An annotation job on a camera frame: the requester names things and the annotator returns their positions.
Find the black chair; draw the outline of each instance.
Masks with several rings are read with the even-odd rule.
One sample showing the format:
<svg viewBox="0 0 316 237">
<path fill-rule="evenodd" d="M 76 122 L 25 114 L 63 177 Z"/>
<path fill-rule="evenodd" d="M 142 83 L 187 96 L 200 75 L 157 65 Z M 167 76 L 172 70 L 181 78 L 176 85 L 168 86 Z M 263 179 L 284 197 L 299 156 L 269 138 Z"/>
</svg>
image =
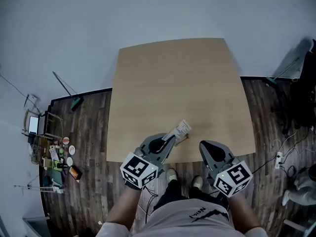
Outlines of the black chair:
<svg viewBox="0 0 316 237">
<path fill-rule="evenodd" d="M 281 91 L 277 84 L 268 82 L 276 90 L 279 107 L 271 108 L 272 112 L 281 112 L 283 117 L 283 134 L 287 134 L 292 121 L 295 128 L 301 126 L 315 127 L 315 86 L 316 86 L 316 41 L 305 60 L 300 78 L 290 86 L 289 97 Z"/>
</svg>

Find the black and white marker cube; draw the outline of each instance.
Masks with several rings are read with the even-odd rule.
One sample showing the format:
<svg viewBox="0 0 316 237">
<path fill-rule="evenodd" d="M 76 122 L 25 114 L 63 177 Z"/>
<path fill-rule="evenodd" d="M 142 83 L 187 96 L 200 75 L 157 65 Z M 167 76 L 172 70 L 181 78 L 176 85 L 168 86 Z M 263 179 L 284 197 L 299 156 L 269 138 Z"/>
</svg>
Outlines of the black and white marker cube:
<svg viewBox="0 0 316 237">
<path fill-rule="evenodd" d="M 158 177 L 158 167 L 143 158 L 129 153 L 120 166 L 123 178 L 138 188 Z"/>
<path fill-rule="evenodd" d="M 244 161 L 220 172 L 216 176 L 214 186 L 227 197 L 240 192 L 252 179 L 252 173 Z"/>
</svg>

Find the white t-shirt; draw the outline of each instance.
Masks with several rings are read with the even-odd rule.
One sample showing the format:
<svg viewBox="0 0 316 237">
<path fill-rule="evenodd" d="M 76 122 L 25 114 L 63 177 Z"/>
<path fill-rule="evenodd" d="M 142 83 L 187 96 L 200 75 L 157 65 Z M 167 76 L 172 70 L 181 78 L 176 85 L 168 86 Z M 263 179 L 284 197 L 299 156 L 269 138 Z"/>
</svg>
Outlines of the white t-shirt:
<svg viewBox="0 0 316 237">
<path fill-rule="evenodd" d="M 128 237 L 125 226 L 104 223 L 96 237 Z M 199 199 L 170 202 L 154 211 L 134 237 L 268 237 L 262 228 L 236 231 L 226 209 Z"/>
</svg>

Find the power strip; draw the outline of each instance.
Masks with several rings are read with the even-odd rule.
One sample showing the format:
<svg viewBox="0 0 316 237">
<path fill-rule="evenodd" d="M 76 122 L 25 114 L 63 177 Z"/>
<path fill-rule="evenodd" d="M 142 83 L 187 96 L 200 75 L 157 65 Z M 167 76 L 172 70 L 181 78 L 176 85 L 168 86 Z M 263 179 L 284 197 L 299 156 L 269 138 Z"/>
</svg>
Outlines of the power strip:
<svg viewBox="0 0 316 237">
<path fill-rule="evenodd" d="M 276 154 L 276 163 L 275 163 L 275 169 L 279 169 L 280 168 L 280 163 L 282 162 L 283 159 L 283 154 L 281 152 L 278 152 Z"/>
</svg>

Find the wooden table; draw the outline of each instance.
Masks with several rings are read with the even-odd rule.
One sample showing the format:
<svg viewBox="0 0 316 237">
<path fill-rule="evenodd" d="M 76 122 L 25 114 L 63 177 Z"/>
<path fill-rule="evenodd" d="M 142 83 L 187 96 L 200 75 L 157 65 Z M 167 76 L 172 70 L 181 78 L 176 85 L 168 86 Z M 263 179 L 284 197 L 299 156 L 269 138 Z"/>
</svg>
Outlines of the wooden table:
<svg viewBox="0 0 316 237">
<path fill-rule="evenodd" d="M 179 39 L 119 51 L 111 98 L 107 160 L 123 162 L 153 134 L 182 119 L 190 138 L 166 162 L 201 161 L 201 140 L 235 156 L 255 152 L 247 99 L 224 39 Z"/>
</svg>

